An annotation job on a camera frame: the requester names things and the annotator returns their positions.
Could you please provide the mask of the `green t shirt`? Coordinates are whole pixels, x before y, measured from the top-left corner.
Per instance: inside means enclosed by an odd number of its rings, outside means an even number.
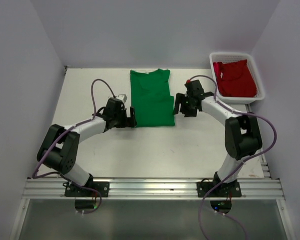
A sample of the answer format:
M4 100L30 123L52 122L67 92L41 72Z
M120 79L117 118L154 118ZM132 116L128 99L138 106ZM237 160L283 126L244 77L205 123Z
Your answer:
M170 95L170 70L130 71L131 105L138 128L173 127L174 97Z

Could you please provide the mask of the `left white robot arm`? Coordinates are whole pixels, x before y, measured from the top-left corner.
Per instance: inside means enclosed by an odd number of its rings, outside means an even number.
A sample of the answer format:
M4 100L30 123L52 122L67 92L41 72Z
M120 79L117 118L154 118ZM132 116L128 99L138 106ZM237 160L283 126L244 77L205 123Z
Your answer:
M82 196L91 195L94 190L94 184L91 182L93 176L76 163L78 146L81 142L112 128L136 127L135 109L131 106L128 116L125 102L124 94L111 97L106 106L95 109L91 118L87 120L67 126L50 126L37 153L38 165L32 178L47 176L37 174L40 166L45 165L75 184L77 192Z

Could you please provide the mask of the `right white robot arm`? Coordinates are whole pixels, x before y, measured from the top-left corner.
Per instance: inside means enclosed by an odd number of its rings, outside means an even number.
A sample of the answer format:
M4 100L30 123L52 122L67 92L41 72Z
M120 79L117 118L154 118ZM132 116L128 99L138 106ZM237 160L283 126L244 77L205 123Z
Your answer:
M237 112L224 103L218 103L212 92L205 92L199 80L185 83L186 93L178 93L175 99L174 114L196 117L198 112L209 114L225 128L226 158L215 172L212 181L201 180L197 183L198 196L241 197L237 180L244 160L262 148L263 142L257 118Z

